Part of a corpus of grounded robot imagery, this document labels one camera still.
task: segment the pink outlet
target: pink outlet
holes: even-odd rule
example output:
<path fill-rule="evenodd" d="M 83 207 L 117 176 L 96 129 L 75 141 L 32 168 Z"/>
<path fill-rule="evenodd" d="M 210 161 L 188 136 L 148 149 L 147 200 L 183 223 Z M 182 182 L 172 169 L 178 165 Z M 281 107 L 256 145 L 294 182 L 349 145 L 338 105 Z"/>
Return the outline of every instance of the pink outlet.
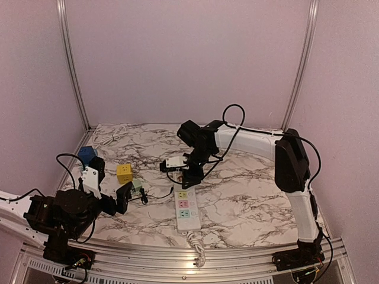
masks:
<path fill-rule="evenodd" d="M 180 200 L 179 201 L 179 207 L 180 208 L 188 208 L 188 201 L 187 200 Z"/>

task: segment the blue block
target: blue block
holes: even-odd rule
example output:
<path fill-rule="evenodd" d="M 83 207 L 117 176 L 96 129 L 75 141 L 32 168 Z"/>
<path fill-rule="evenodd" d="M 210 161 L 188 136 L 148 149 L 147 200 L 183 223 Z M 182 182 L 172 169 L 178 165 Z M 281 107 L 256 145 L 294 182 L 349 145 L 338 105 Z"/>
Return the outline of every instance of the blue block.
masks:
<path fill-rule="evenodd" d="M 79 150 L 78 156 L 83 160 L 84 164 L 87 166 L 89 161 L 96 157 L 96 152 L 92 146 L 83 146 Z"/>

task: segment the marble vein pattern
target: marble vein pattern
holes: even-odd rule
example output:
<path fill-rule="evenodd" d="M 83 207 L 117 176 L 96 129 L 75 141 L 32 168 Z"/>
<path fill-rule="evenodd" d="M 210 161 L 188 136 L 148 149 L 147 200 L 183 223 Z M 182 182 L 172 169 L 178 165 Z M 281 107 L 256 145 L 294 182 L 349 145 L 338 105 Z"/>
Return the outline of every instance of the marble vein pattern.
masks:
<path fill-rule="evenodd" d="M 101 147 L 94 143 L 112 135 L 121 126 L 128 135 Z M 148 195 L 164 196 L 171 182 L 159 171 L 159 163 L 168 157 L 190 153 L 177 136 L 179 125 L 100 124 L 88 141 L 105 162 L 103 193 L 115 197 L 121 186 L 116 177 L 118 164 L 130 163 L 133 176 L 143 182 Z M 80 176 L 79 164 L 73 174 Z M 63 189 L 72 188 L 68 179 Z M 297 241 L 297 227 L 290 203 L 275 185 L 274 163 L 266 158 L 231 150 L 225 160 L 196 186 L 197 203 L 206 248 L 238 248 L 286 244 Z M 101 214 L 93 238 L 149 246 L 188 247 L 176 231 L 174 195 L 149 198 L 143 205 L 131 201 L 124 215 Z"/>

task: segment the vertical metal pole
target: vertical metal pole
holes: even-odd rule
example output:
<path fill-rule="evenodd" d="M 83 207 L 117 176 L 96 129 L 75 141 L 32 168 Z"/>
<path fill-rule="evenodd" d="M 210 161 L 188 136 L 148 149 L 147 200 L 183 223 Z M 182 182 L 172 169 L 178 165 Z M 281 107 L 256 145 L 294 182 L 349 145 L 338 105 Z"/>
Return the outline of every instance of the vertical metal pole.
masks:
<path fill-rule="evenodd" d="M 296 102 L 300 93 L 301 84 L 303 82 L 304 73 L 306 70 L 307 62 L 309 59 L 310 50 L 313 43 L 314 31 L 316 28 L 316 20 L 317 20 L 317 12 L 319 7 L 319 0 L 311 0 L 309 15 L 308 15 L 308 23 L 306 36 L 304 39 L 303 52 L 301 54 L 300 63 L 297 69 L 297 74 L 294 82 L 294 86 L 292 88 L 290 101 L 288 102 L 287 110 L 284 115 L 282 130 L 285 131 L 288 129 L 290 124 L 293 112 L 295 110 Z"/>
<path fill-rule="evenodd" d="M 57 7 L 58 7 L 60 30 L 62 32 L 63 46 L 65 47 L 66 59 L 68 63 L 72 87 L 75 94 L 75 100 L 78 105 L 78 110 L 81 116 L 83 127 L 87 133 L 91 129 L 91 126 L 88 121 L 87 113 L 86 113 L 83 98 L 82 98 L 81 89 L 79 86 L 78 76 L 75 70 L 75 64 L 73 60 L 73 54 L 72 54 L 71 43 L 70 43 L 70 34 L 69 34 L 69 27 L 68 27 L 68 22 L 67 22 L 65 0 L 57 0 Z"/>

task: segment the power strip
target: power strip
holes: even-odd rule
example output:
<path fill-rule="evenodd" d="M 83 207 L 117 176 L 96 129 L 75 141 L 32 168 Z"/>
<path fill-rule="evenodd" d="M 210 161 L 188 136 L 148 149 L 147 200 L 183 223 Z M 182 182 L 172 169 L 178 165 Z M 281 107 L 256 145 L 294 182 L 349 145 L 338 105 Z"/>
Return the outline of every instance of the power strip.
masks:
<path fill-rule="evenodd" d="M 174 172 L 174 180 L 181 180 L 181 173 Z M 179 233 L 197 232 L 201 229 L 199 210 L 197 208 L 195 186 L 182 189 L 174 183 L 176 226 Z"/>

